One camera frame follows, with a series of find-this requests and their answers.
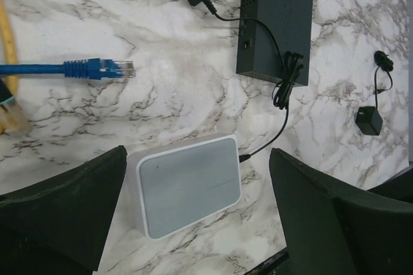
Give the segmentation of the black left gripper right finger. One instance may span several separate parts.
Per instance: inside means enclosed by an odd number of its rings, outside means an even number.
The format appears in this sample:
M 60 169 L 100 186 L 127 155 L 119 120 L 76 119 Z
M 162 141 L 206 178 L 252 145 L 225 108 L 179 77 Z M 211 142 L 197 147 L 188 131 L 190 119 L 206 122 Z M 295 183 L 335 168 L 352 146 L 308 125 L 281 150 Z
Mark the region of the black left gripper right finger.
M 293 274 L 411 274 L 412 171 L 363 190 L 275 148 L 270 177 Z

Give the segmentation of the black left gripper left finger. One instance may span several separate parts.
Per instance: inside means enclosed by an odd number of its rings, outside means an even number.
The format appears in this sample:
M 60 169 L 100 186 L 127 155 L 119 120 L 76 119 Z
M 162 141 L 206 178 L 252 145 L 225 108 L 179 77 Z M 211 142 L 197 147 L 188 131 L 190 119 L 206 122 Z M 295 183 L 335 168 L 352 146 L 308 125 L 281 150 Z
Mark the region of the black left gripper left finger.
M 126 172 L 118 146 L 1 195 L 1 274 L 92 274 L 99 268 Z

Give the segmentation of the white grey small switch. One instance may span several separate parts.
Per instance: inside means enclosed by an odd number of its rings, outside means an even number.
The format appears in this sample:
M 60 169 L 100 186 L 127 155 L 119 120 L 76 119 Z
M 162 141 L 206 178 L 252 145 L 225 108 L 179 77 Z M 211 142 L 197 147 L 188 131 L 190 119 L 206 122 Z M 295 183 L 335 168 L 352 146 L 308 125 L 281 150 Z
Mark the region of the white grey small switch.
M 153 240 L 175 234 L 238 203 L 237 139 L 215 133 L 133 152 L 126 184 L 136 229 Z

